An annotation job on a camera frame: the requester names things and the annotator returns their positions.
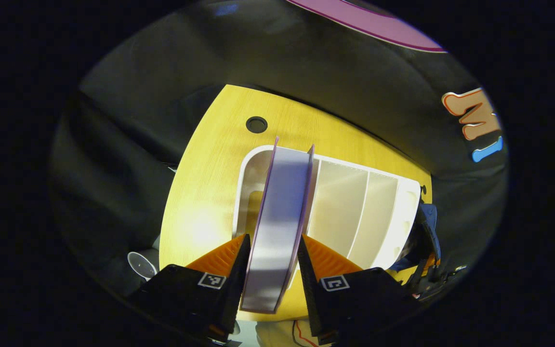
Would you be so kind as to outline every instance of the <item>wooden table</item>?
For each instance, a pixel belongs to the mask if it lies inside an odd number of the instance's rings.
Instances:
[[[246,121],[263,117],[262,133]],[[245,155],[261,145],[316,153],[411,178],[425,185],[423,201],[432,202],[428,171],[367,132],[284,97],[227,85],[211,104],[185,148],[172,181],[161,226],[160,266],[187,266],[232,239],[238,175]],[[287,320],[307,316],[300,273],[284,294],[276,314],[240,311],[238,320]]]

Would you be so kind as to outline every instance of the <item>black fabric backdrop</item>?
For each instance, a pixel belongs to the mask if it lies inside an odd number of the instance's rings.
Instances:
[[[446,53],[424,53],[345,28],[282,0],[196,2],[127,39],[71,100],[53,147],[55,216],[81,262],[128,295],[130,251],[160,232],[172,172],[224,83],[297,99],[360,126],[432,174],[442,270],[472,266],[500,222],[507,145],[471,153],[441,104],[480,87]],[[462,271],[457,278],[466,272]]]
[[[490,91],[510,141],[511,195],[500,232],[465,281],[420,317],[425,324],[382,338],[539,345],[555,340],[555,219],[546,223],[555,212],[555,9],[459,6],[384,7],[448,48]],[[122,1],[0,4],[0,339],[180,341],[77,264],[55,231],[45,185],[55,125],[77,83],[116,44],[172,10]]]

